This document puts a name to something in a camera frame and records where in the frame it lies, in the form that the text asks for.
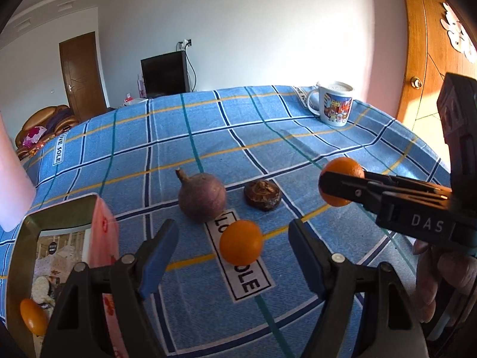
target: wall decoration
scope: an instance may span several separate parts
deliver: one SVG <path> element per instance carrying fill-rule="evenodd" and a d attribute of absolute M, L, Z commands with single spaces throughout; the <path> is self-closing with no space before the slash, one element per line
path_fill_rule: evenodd
<path fill-rule="evenodd" d="M 463 53 L 470 63 L 475 63 L 477 51 L 474 44 L 449 4 L 443 3 L 443 5 L 447 11 L 445 13 L 447 22 L 441 19 L 441 24 L 447 30 L 452 47 Z"/>

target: mug handle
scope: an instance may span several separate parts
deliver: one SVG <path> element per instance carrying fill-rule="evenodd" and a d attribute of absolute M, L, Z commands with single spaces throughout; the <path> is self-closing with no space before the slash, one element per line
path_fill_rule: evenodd
<path fill-rule="evenodd" d="M 313 89 L 311 92 L 308 93 L 308 95 L 307 95 L 307 97 L 306 97 L 306 107 L 308 108 L 308 110 L 309 110 L 310 112 L 312 112 L 313 114 L 315 114 L 315 115 L 317 115 L 317 116 L 319 116 L 320 113 L 319 113 L 317 110 L 313 109 L 313 108 L 309 105 L 309 99 L 310 99 L 310 97 L 312 96 L 313 93 L 318 93 L 319 91 L 320 91 L 320 88 Z"/>

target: white mug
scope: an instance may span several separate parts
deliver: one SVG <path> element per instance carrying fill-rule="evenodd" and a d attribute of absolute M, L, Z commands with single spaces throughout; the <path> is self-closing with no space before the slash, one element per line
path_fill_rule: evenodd
<path fill-rule="evenodd" d="M 318 88 L 309 92 L 306 98 L 308 110 L 327 125 L 344 126 L 350 116 L 353 87 L 337 81 L 326 84 L 318 82 L 316 85 Z M 319 94 L 318 104 L 311 100 L 312 94 L 316 92 Z"/>

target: black monitor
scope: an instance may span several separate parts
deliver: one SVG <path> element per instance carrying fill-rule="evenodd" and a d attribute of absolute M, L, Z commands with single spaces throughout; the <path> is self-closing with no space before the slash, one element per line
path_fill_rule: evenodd
<path fill-rule="evenodd" d="M 190 92 L 185 51 L 143 59 L 141 67 L 148 98 Z"/>

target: blue plaid tablecloth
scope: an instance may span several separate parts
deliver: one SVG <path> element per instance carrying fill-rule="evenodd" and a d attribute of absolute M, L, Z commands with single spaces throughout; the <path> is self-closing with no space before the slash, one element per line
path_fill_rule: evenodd
<path fill-rule="evenodd" d="M 312 88 L 301 88 L 309 92 Z M 299 357 L 322 304 L 307 288 L 287 239 L 297 217 L 330 248 L 354 263 L 393 264 L 412 289 L 416 258 L 411 241 L 377 227 L 351 203 L 331 208 L 317 189 L 320 169 L 349 156 L 366 170 L 449 185 L 437 155 L 402 124 L 355 101 L 348 124 L 329 127 L 304 109 L 296 88 L 239 87 L 145 101 L 95 117 L 65 136 L 63 162 L 53 165 L 55 140 L 25 164 L 37 185 L 32 211 L 97 192 L 120 225 L 120 254 L 135 252 L 167 218 L 180 239 L 158 293 L 145 305 L 171 356 Z M 203 225 L 177 206 L 174 170 L 214 174 L 227 189 L 227 208 L 257 222 L 265 235 L 262 263 L 275 286 L 234 303 Z M 249 207 L 243 187 L 273 180 L 280 206 L 263 213 Z M 0 237 L 0 317 L 18 228 Z M 340 353 L 349 357 L 363 297 L 355 297 Z"/>

